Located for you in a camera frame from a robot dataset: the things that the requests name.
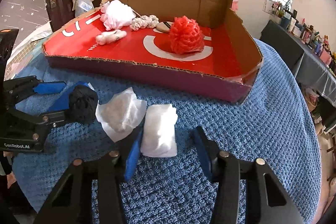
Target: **blue knitted blanket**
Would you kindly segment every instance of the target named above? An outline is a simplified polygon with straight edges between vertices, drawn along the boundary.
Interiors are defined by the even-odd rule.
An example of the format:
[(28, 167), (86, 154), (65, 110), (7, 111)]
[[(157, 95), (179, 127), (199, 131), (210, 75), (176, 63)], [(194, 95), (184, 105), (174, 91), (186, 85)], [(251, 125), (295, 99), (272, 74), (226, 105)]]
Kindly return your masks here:
[[(295, 79), (273, 48), (256, 40), (264, 56), (256, 82), (242, 105), (229, 105), (189, 93), (140, 85), (127, 80), (51, 69), (38, 56), (19, 76), (44, 81), (90, 82), (101, 104), (132, 86), (148, 105), (171, 103), (177, 109), (178, 153), (169, 159), (141, 156), (133, 178), (121, 185), (128, 223), (209, 223), (218, 184), (203, 175), (189, 132), (202, 125), (223, 150), (253, 161), (264, 158), (278, 176), (304, 222), (314, 217), (320, 197), (321, 163), (317, 137)], [(46, 111), (59, 95), (32, 96), (17, 108), (29, 114)], [(31, 205), (41, 208), (62, 173), (76, 158), (94, 160), (114, 148), (95, 121), (90, 126), (67, 124), (52, 130), (41, 154), (19, 154), (13, 164), (16, 179)], [(238, 223), (245, 223), (242, 183)], [(93, 201), (97, 218), (97, 201)]]

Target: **white plastic bag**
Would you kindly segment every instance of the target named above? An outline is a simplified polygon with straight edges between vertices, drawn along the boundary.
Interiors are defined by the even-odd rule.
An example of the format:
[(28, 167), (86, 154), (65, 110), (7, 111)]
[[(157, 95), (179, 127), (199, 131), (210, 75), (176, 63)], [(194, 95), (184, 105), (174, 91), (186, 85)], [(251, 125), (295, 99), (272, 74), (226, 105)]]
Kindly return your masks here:
[(75, 17), (78, 17), (81, 14), (86, 13), (92, 9), (93, 9), (93, 4), (91, 0), (77, 0), (76, 9), (75, 9)]
[(103, 13), (100, 20), (104, 23), (107, 31), (129, 26), (132, 19), (135, 18), (132, 8), (119, 0), (106, 2), (100, 10)]
[(176, 108), (171, 104), (148, 107), (143, 127), (141, 153), (148, 157), (175, 157)]
[(127, 137), (145, 116), (147, 102), (137, 99), (130, 87), (115, 94), (105, 105), (97, 105), (96, 117), (114, 142)]

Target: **pink figure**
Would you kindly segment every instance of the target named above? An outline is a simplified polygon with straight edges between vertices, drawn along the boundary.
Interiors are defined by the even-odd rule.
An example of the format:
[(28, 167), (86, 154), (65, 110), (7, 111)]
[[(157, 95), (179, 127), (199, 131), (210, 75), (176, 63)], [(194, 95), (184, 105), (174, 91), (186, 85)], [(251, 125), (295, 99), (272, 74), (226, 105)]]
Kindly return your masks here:
[(238, 0), (233, 0), (232, 1), (231, 10), (233, 10), (234, 12), (238, 11)]

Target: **screw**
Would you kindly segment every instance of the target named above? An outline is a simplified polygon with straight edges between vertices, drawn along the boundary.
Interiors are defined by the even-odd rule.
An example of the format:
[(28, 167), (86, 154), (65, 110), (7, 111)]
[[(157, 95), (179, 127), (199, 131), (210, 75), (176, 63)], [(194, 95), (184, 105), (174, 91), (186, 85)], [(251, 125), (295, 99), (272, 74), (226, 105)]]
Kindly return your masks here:
[(34, 140), (34, 141), (37, 141), (37, 140), (39, 139), (39, 137), (40, 137), (40, 136), (39, 136), (37, 133), (34, 133), (34, 134), (33, 134), (33, 140)]
[(81, 159), (75, 159), (72, 164), (74, 166), (78, 166), (78, 165), (81, 165), (82, 163), (83, 163), (83, 161)]
[(257, 158), (257, 159), (255, 160), (255, 162), (256, 162), (257, 164), (259, 164), (259, 165), (265, 165), (265, 160), (262, 159), (262, 158)]
[(118, 150), (112, 150), (109, 153), (110, 157), (114, 158), (114, 157), (118, 157), (119, 156), (119, 151)]
[(229, 152), (227, 152), (227, 151), (223, 151), (223, 150), (221, 150), (221, 151), (219, 152), (219, 156), (220, 156), (221, 158), (227, 158), (229, 155), (230, 155), (230, 154), (229, 154)]

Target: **red mesh bath sponge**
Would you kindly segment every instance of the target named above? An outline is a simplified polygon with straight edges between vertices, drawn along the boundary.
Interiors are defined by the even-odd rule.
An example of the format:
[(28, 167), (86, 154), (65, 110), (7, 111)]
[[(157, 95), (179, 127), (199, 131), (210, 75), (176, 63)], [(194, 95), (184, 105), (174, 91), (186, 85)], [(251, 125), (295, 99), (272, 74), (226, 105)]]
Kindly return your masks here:
[(175, 17), (170, 27), (170, 47), (177, 54), (200, 52), (204, 49), (204, 34), (194, 19)]

